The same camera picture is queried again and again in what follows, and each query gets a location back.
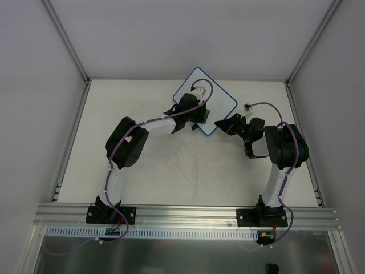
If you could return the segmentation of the blue-framed whiteboard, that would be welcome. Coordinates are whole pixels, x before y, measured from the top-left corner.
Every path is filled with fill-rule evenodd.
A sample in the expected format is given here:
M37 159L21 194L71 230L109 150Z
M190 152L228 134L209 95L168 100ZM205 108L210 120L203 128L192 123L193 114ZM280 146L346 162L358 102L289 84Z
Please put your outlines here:
M173 94L173 101L178 103L181 97L190 92L191 85L198 79L206 79L213 86L213 94L206 104L206 109L209 110L209 115L205 124L199 124L199 129L206 135L211 136L217 126L215 121L224 120L238 106L238 102L233 98L220 84L211 78L204 70L196 67L181 84L177 91Z

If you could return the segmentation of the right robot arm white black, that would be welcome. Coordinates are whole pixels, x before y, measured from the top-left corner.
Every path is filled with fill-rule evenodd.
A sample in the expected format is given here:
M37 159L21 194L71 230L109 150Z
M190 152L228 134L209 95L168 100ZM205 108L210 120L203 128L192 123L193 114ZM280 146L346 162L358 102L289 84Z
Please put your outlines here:
M214 123L224 133L238 135L244 142L245 155L250 159L268 157L272 163L269 180L253 209L241 216L244 220L269 225L281 218L282 202L291 173L309 157L309 148L293 124L281 122L267 126L260 118L249 122L240 114Z

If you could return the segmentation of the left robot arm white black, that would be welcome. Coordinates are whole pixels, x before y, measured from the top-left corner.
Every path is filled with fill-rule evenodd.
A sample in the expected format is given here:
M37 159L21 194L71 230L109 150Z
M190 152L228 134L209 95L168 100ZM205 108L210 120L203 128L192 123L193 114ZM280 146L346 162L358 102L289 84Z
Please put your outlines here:
M201 96L185 93L160 118L137 123L128 116L124 117L105 144L109 171L101 193L88 207L86 223L125 224L128 219L121 208L121 193L127 168L139 160L148 138L174 134L188 122L205 123L209 115L206 103Z

